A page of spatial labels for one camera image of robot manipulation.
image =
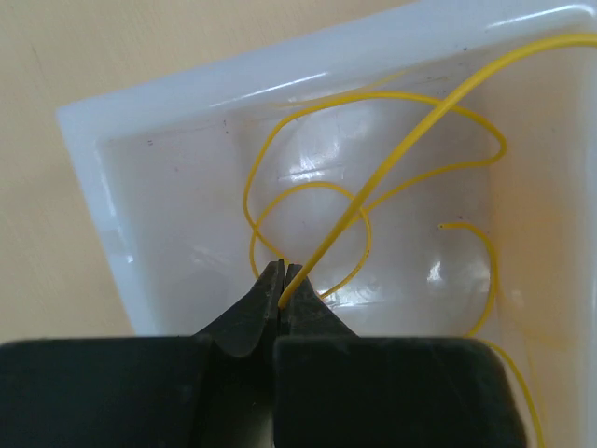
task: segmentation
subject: yellow wire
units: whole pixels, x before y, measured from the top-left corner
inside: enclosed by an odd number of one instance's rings
[[[430,104],[430,105],[438,105],[441,103],[442,100],[439,100],[438,98],[432,98],[429,96],[425,96],[425,95],[420,95],[417,93],[408,93],[408,92],[400,92],[400,91],[388,91],[388,92],[384,92],[384,91],[379,91],[379,92],[369,92],[369,93],[359,93],[358,95],[353,95],[352,97],[357,97],[358,99],[353,99],[352,101],[364,101],[364,100],[368,100],[368,99],[402,99],[402,100],[409,100],[409,101],[416,101],[416,102],[420,102],[420,103],[426,103],[426,104]],[[300,117],[303,117],[305,115],[311,114],[313,112],[328,108],[328,107],[333,107],[334,105],[329,105],[329,103],[325,103],[325,104],[321,104],[321,105],[315,105],[306,109],[303,109],[299,112],[296,112],[290,116],[288,116],[286,119],[283,119],[282,121],[280,121],[280,123],[278,123],[278,125],[276,125],[276,127],[273,129],[273,131],[270,133],[268,139],[266,140],[266,143],[263,145],[261,151],[259,152],[259,154],[257,155],[257,159],[251,169],[251,172],[249,174],[249,177],[247,179],[246,182],[246,186],[244,188],[244,193],[243,193],[243,211],[244,211],[244,216],[247,220],[247,222],[249,223],[249,225],[251,226],[251,228],[253,229],[253,235],[251,237],[251,243],[249,246],[249,260],[251,262],[251,269],[253,271],[253,274],[256,276],[256,278],[259,276],[259,270],[257,268],[257,265],[255,263],[255,240],[256,238],[258,238],[272,253],[274,253],[278,258],[280,259],[284,259],[286,262],[288,262],[288,258],[282,253],[282,251],[280,251],[275,245],[273,245],[265,236],[263,236],[260,232],[259,232],[259,227],[260,227],[260,222],[263,220],[261,219],[258,220],[257,222],[253,222],[253,219],[251,218],[251,215],[249,213],[248,210],[248,193],[249,190],[251,188],[251,185],[253,183],[253,179],[255,178],[255,175],[257,173],[257,169],[259,167],[259,165],[261,164],[261,161],[263,160],[268,148],[270,147],[271,141],[273,141],[273,138],[276,136],[276,134],[278,132],[280,132],[280,130],[290,121],[292,121],[293,119],[297,119]],[[499,151],[491,156],[488,159],[485,160],[481,160],[481,161],[464,161],[464,162],[460,162],[460,163],[453,163],[447,166],[443,166],[441,168],[437,168],[435,170],[431,170],[428,173],[422,174],[422,175],[417,175],[415,177],[413,177],[412,179],[400,184],[399,186],[395,187],[394,189],[391,189],[390,191],[386,192],[385,194],[383,194],[380,198],[378,198],[376,201],[374,201],[373,203],[371,203],[370,205],[368,205],[367,207],[365,207],[365,213],[367,214],[368,212],[370,212],[371,210],[373,210],[374,208],[376,208],[378,205],[380,205],[381,203],[383,203],[384,201],[390,199],[392,196],[394,196],[395,194],[398,194],[398,192],[418,183],[418,182],[422,182],[425,179],[428,179],[430,177],[433,177],[435,175],[441,175],[443,173],[447,173],[449,171],[455,171],[455,170],[461,170],[461,169],[466,169],[466,168],[476,168],[476,167],[481,167],[481,166],[486,166],[489,165],[491,163],[495,163],[496,161],[499,161],[502,157],[504,157],[507,153],[507,140],[506,138],[502,135],[502,133],[500,133],[500,131],[493,126],[493,124],[491,124],[486,118],[484,118],[483,116],[469,110],[466,109],[464,107],[460,107],[459,105],[455,105],[452,110],[454,112],[456,112],[457,114],[466,117],[468,119],[471,119],[473,121],[475,121],[477,124],[479,124],[480,126],[482,126],[483,128],[485,128],[487,131],[489,131],[494,137],[495,139],[498,141],[499,145],[500,145],[500,149]],[[330,182],[326,182],[323,184],[320,184],[320,186],[324,187],[324,188],[329,188],[329,189],[334,189],[338,192],[340,192],[341,194],[344,194],[344,192],[347,192],[346,190],[342,189],[341,187],[332,184]],[[278,196],[276,199],[273,200],[272,203],[270,203],[270,205],[268,205],[268,207],[266,207],[267,212],[263,212],[263,214],[267,215],[271,209],[282,200],[283,198],[281,198],[280,196]],[[357,220],[359,219],[359,216],[354,217],[351,220],[351,223],[349,224],[349,227],[352,226]],[[358,269],[352,270],[347,277],[345,277],[341,282],[339,282],[339,285],[346,285],[348,282],[350,282],[354,276],[360,271],[360,269],[363,267],[363,264],[365,262],[365,259],[367,259],[368,253],[364,256],[363,259],[361,259],[363,261],[363,263],[359,262],[359,264],[357,265]],[[329,294],[331,294],[332,292],[335,292],[339,289],[339,287],[337,287],[338,285],[334,286],[333,288],[331,288],[329,291],[326,292],[326,294],[323,297],[327,297]]]
[[[473,326],[473,328],[465,335],[467,338],[473,338],[477,332],[481,329],[481,327],[487,322],[487,318],[489,317],[492,308],[495,304],[495,296],[497,294],[497,290],[499,288],[499,271],[498,271],[498,263],[497,263],[497,252],[495,247],[493,247],[492,241],[487,237],[485,233],[478,227],[468,223],[468,222],[447,222],[443,224],[439,224],[438,226],[440,229],[450,230],[450,229],[466,229],[468,231],[473,232],[475,235],[480,238],[480,240],[485,244],[485,249],[487,250],[487,255],[489,256],[489,263],[490,263],[490,286],[489,286],[489,293],[487,296],[487,301],[485,302],[485,308],[483,309],[483,313],[481,317],[477,321],[477,323]],[[516,366],[514,360],[506,353],[506,351],[501,348],[499,345],[495,343],[491,343],[489,341],[485,341],[479,339],[482,343],[487,344],[489,347],[492,348],[495,352],[497,352],[507,363],[510,369],[514,372],[514,376],[521,386],[522,395],[526,401],[527,407],[529,408],[529,414],[531,415],[531,420],[533,422],[533,428],[535,429],[535,435],[537,438],[537,447],[538,448],[545,448],[545,439],[543,436],[543,428],[541,427],[541,419],[539,418],[539,413],[535,407],[533,402],[533,396],[531,395],[531,391],[524,381],[524,377],[522,376],[521,371]]]
[[[278,301],[278,306],[280,308],[284,308],[294,291],[299,287],[302,281],[307,278],[309,272],[314,268],[315,264],[324,256],[327,250],[334,244],[336,239],[340,236],[340,234],[348,227],[348,225],[353,220],[353,216],[358,212],[358,210],[362,207],[363,203],[367,200],[367,197],[371,194],[371,192],[382,182],[383,178],[390,172],[390,170],[394,167],[394,165],[404,156],[407,151],[414,145],[429,129],[436,124],[438,120],[440,120],[446,113],[453,108],[460,100],[462,100],[469,92],[475,89],[480,83],[485,81],[488,77],[494,75],[498,71],[502,70],[503,68],[509,66],[520,59],[526,58],[533,54],[536,54],[540,51],[545,51],[548,49],[560,49],[566,47],[594,47],[597,48],[597,35],[594,34],[577,34],[577,35],[560,35],[556,37],[549,37],[546,39],[538,40],[531,44],[525,45],[520,47],[519,49],[515,49],[510,51],[509,53],[505,54],[501,58],[489,63],[485,67],[481,68],[477,73],[463,82],[460,86],[458,86],[452,93],[450,93],[441,103],[439,103],[424,119],[417,124],[412,131],[402,140],[402,142],[390,153],[389,156],[382,162],[382,164],[378,167],[378,169],[373,173],[373,175],[369,178],[369,180],[365,183],[365,185],[361,188],[361,190],[356,193],[354,199],[351,201],[349,206],[346,208],[336,225],[333,229],[329,232],[327,237],[324,241],[317,247],[315,252],[309,258],[309,260],[303,265],[302,269],[297,273],[294,279],[290,282],[290,284],[285,288],[280,300]],[[276,125],[273,129],[272,133],[266,140],[264,147],[261,149],[261,153],[259,154],[260,157],[263,157],[265,150],[267,150],[268,146],[271,143],[273,137],[278,133],[278,131],[286,125],[288,121],[291,119],[295,119],[297,117],[302,117],[303,115],[307,115],[315,110],[321,110],[323,108],[332,107],[335,105],[343,105],[353,101],[360,101],[363,97],[361,94],[349,94],[341,98],[336,98],[329,102],[323,103],[321,105],[311,106],[305,108],[303,111],[298,112],[297,114],[292,114],[286,119],[283,119]],[[247,181],[247,187],[250,187],[251,182],[253,181],[253,177],[257,172],[257,166],[251,170]],[[245,212],[245,216],[247,220],[251,224],[251,227],[255,227],[255,223],[252,222],[249,214],[248,209],[246,208],[246,199],[248,196],[248,188],[245,188],[244,196],[243,196],[243,208]]]
[[[260,227],[261,223],[263,222],[263,220],[270,214],[271,210],[273,210],[273,208],[280,201],[284,200],[288,196],[290,196],[298,191],[301,191],[303,189],[321,189],[321,188],[333,189],[333,190],[337,191],[338,193],[344,195],[345,197],[347,197],[350,200],[352,200],[354,198],[354,196],[350,192],[348,192],[346,189],[343,189],[339,185],[332,184],[331,182],[309,182],[307,184],[296,185],[295,187],[284,191],[282,194],[280,194],[276,199],[274,199],[266,207],[266,209],[263,211],[263,213],[261,213],[261,216],[257,220],[257,222],[255,224],[255,229],[258,229]],[[360,213],[360,216],[365,221],[365,228],[367,230],[367,244],[365,246],[365,251],[363,252],[361,259],[359,260],[358,264],[354,267],[354,269],[343,280],[341,280],[339,283],[337,283],[334,287],[332,287],[331,289],[329,289],[328,291],[323,293],[321,295],[322,299],[324,299],[325,297],[329,296],[330,294],[336,292],[338,289],[340,289],[341,287],[346,285],[348,282],[350,282],[351,279],[361,270],[363,265],[365,265],[365,261],[367,261],[367,257],[369,255],[369,252],[371,251],[371,225],[369,223],[369,218],[368,218],[365,210],[363,210],[361,208],[359,210],[359,213]],[[255,263],[255,240],[256,240],[256,238],[257,238],[257,232],[253,231],[253,235],[251,235],[251,244],[249,245],[249,259],[251,260],[251,269],[253,270],[253,274],[255,275],[255,277],[259,277],[259,270]]]
[[[495,249],[493,248],[492,242],[487,237],[487,235],[483,233],[481,229],[473,226],[468,222],[445,222],[443,224],[439,224],[437,227],[442,230],[466,229],[468,231],[472,231],[485,244],[485,250],[487,250],[487,255],[489,256],[489,265],[491,272],[489,280],[489,293],[487,295],[487,301],[485,302],[485,308],[483,309],[481,317],[473,326],[473,328],[466,334],[466,337],[472,338],[473,336],[475,336],[475,334],[479,332],[481,327],[485,325],[485,322],[487,322],[487,319],[489,318],[489,315],[492,312],[493,305],[495,304],[495,293],[499,282],[497,254],[495,253]]]
[[[521,371],[519,370],[518,367],[516,367],[516,363],[514,362],[514,359],[512,359],[508,355],[508,353],[506,353],[506,351],[499,345],[490,343],[489,341],[484,341],[482,339],[479,339],[479,341],[481,341],[482,343],[485,343],[486,345],[491,347],[492,350],[497,352],[499,354],[499,356],[506,362],[506,364],[509,366],[509,368],[514,373],[514,376],[516,377],[516,381],[521,386],[522,395],[524,395],[526,404],[529,407],[529,414],[531,415],[531,420],[533,421],[533,427],[535,428],[535,435],[537,438],[537,447],[545,448],[546,445],[545,445],[545,438],[543,437],[543,429],[541,427],[541,420],[539,419],[539,413],[537,412],[535,404],[533,403],[533,396],[531,395],[531,390],[529,389],[529,386],[524,381],[524,377],[522,376]]]

